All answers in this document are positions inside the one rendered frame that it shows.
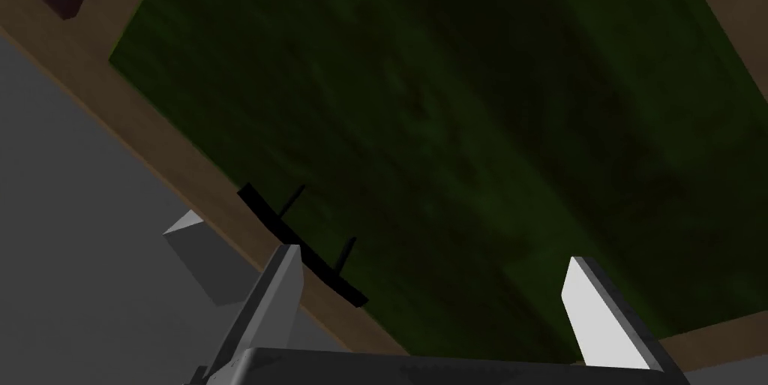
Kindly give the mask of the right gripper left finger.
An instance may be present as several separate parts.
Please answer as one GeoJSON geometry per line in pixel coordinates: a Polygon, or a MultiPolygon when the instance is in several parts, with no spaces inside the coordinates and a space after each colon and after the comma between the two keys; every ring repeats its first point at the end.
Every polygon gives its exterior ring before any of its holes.
{"type": "Polygon", "coordinates": [[[286,348],[305,285],[300,247],[279,245],[229,328],[210,368],[254,347],[286,348]]]}

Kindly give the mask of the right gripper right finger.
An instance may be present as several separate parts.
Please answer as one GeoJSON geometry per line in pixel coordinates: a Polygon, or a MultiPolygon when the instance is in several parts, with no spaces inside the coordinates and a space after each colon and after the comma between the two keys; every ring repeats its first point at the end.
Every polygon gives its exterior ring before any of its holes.
{"type": "Polygon", "coordinates": [[[663,371],[653,336],[594,259],[570,258],[561,299],[586,365],[663,371]]]}

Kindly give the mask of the grey wedge block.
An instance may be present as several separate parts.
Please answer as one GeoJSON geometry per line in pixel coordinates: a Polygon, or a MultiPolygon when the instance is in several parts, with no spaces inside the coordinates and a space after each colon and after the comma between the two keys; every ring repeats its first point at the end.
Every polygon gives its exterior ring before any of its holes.
{"type": "Polygon", "coordinates": [[[215,305],[247,299],[260,272],[194,211],[186,212],[163,237],[215,305]]]}

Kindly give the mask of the dark green door leaf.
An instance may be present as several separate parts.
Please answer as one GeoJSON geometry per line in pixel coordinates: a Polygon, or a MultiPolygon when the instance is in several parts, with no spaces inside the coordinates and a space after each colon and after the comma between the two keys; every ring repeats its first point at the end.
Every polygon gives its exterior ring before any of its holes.
{"type": "Polygon", "coordinates": [[[574,362],[768,310],[768,103],[705,0],[143,0],[112,65],[413,355],[574,362]]]}

